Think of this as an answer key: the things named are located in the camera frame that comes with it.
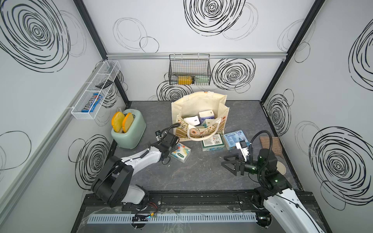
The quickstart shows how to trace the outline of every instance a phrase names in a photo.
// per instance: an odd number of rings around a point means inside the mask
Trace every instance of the canvas tote bag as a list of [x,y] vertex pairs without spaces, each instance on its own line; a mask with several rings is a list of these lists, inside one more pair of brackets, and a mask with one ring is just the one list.
[[[185,95],[179,100],[171,103],[172,122],[180,123],[180,126],[173,129],[174,135],[180,141],[202,141],[209,139],[216,133],[224,133],[229,108],[225,106],[226,95],[208,92],[195,92]],[[185,122],[184,118],[197,116],[201,111],[213,110],[215,119],[212,124],[204,129],[198,129]]]

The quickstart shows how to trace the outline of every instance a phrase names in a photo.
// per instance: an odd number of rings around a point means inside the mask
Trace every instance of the bread slice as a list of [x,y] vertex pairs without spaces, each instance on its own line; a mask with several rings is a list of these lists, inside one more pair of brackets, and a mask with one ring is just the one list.
[[128,129],[132,125],[133,121],[134,121],[134,116],[132,115],[132,113],[127,113],[127,115],[124,118],[123,123],[122,123],[124,133],[126,133],[128,131]]
[[119,133],[122,131],[122,123],[124,120],[124,114],[121,112],[117,112],[114,114],[112,118],[112,126],[115,132]]

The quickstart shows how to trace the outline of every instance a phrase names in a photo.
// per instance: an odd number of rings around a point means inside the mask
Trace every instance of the wire basket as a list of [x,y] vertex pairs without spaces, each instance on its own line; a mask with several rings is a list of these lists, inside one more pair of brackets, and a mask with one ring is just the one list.
[[118,61],[104,61],[96,72],[94,78],[73,107],[71,114],[79,120],[92,120],[96,117],[107,93],[113,88],[120,65]]
[[209,54],[170,54],[170,85],[210,85]]

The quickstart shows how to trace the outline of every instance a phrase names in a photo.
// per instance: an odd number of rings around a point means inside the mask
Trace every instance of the table surface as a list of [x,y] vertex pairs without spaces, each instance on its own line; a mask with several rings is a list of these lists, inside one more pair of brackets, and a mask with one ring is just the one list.
[[[259,101],[227,101],[230,108],[225,133],[242,130],[248,140],[261,130],[272,132]],[[147,124],[145,132],[134,149],[117,146],[115,156],[121,158],[138,153],[147,148],[148,142],[155,142],[155,131],[172,125],[171,101],[133,101],[131,108],[139,110]],[[167,165],[161,162],[152,164],[138,173],[131,180],[132,185],[140,185],[146,190],[244,190],[258,187],[245,173],[244,176],[233,175],[221,166],[226,155],[236,154],[234,149],[202,151],[201,142],[182,142],[191,148],[191,154],[185,163],[174,158]],[[254,159],[261,149],[259,137],[253,142]],[[298,189],[286,161],[277,156],[278,161],[286,167],[285,177],[294,189]],[[257,181],[256,175],[250,177]]]

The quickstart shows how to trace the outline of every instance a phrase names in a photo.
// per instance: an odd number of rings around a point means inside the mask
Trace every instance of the beige plate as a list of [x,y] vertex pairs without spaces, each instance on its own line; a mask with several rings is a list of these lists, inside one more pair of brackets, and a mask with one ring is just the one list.
[[286,167],[282,162],[277,161],[277,171],[279,171],[279,173],[281,173],[282,175],[285,175]]

